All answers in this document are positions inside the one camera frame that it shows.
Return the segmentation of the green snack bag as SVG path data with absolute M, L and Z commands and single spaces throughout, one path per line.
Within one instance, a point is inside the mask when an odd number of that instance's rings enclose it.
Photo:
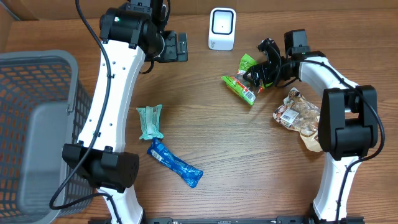
M 254 104 L 256 96 L 270 86 L 252 87 L 250 83 L 243 78 L 244 73 L 251 66 L 257 64 L 257 61 L 250 55 L 244 54 L 241 57 L 237 73 L 233 76 L 223 75 L 221 77 L 226 86 L 250 106 Z

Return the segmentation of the beige brown nut snack bag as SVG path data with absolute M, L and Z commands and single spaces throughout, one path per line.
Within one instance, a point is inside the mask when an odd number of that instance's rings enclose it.
M 320 108 L 309 102 L 293 87 L 283 104 L 273 112 L 273 118 L 289 130 L 299 133 L 306 148 L 312 152 L 321 152 L 318 142 L 318 123 Z

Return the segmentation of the light teal snack packet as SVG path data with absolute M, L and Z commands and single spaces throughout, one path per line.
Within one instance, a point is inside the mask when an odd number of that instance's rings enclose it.
M 164 135 L 160 132 L 160 114 L 162 105 L 154 107 L 146 106 L 136 108 L 139 113 L 142 134 L 140 140 L 152 140 L 153 138 L 163 139 Z

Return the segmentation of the blue snack packet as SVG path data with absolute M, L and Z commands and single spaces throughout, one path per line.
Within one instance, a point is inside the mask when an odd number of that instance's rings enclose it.
M 175 156 L 158 138 L 152 140 L 147 154 L 178 174 L 191 188 L 195 188 L 203 176 L 202 170 L 187 164 Z

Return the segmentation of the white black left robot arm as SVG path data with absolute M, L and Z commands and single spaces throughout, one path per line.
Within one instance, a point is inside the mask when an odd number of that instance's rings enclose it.
M 128 1 L 109 8 L 94 35 L 101 51 L 95 93 L 77 142 L 65 144 L 62 157 L 105 199 L 111 223 L 146 220 L 133 186 L 139 156 L 126 152 L 125 130 L 143 64 L 187 60 L 187 36 L 165 28 L 169 16 L 169 1 Z

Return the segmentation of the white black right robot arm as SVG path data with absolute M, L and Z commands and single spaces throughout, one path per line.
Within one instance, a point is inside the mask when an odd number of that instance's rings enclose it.
M 286 32 L 284 42 L 282 56 L 274 40 L 264 39 L 257 48 L 267 60 L 251 67 L 243 77 L 254 86 L 300 80 L 322 97 L 318 140 L 326 153 L 325 165 L 306 223 L 363 223 L 362 217 L 347 216 L 346 204 L 359 166 L 374 158 L 369 149 L 384 146 L 377 91 L 345 78 L 324 53 L 312 51 L 305 30 Z

